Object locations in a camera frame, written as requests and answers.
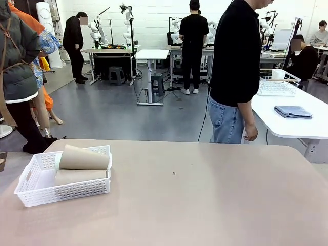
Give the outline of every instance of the man's hand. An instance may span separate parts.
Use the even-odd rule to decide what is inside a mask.
[[[247,136],[244,136],[245,140],[249,141],[249,142],[253,142],[258,135],[258,130],[256,128],[255,124],[246,124],[245,125],[245,130],[246,130],[246,134]]]

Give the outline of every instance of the backpack strap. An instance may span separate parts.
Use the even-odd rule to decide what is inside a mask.
[[[0,23],[0,28],[3,30],[4,35],[5,35],[5,42],[4,42],[4,50],[2,53],[2,59],[1,59],[1,63],[0,63],[0,112],[3,116],[3,118],[5,119],[6,123],[8,123],[9,125],[13,126],[13,127],[17,127],[17,124],[15,122],[15,120],[13,119],[13,117],[11,116],[6,102],[5,102],[5,94],[4,94],[4,86],[3,86],[3,82],[4,82],[4,65],[5,65],[5,59],[6,59],[6,51],[7,51],[7,39],[11,39],[11,41],[13,42],[13,44],[15,45],[15,47],[18,49],[16,43],[12,40],[10,33],[9,33],[9,28],[10,28],[10,24],[11,24],[11,18],[8,19],[8,24],[7,24],[7,28],[5,29],[4,26]]]

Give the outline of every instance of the black pants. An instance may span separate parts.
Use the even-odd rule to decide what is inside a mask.
[[[42,153],[48,147],[31,115],[28,101],[16,104],[6,104],[15,120],[19,133],[27,140],[30,149],[35,153]]]
[[[83,56],[80,49],[66,49],[72,62],[73,78],[80,78],[82,76]]]
[[[200,50],[183,48],[182,70],[183,70],[183,81],[184,81],[185,89],[189,89],[190,87],[191,71],[193,74],[194,89],[199,88],[201,58],[202,58],[202,48]]]

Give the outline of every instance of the gray towel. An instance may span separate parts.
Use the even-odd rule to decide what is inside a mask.
[[[275,106],[274,110],[284,118],[312,119],[312,114],[300,106]]]

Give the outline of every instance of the basket handle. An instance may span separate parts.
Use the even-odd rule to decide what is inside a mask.
[[[26,178],[29,175],[29,173],[30,173],[30,164],[27,164],[21,176],[19,177],[19,182],[26,181]]]

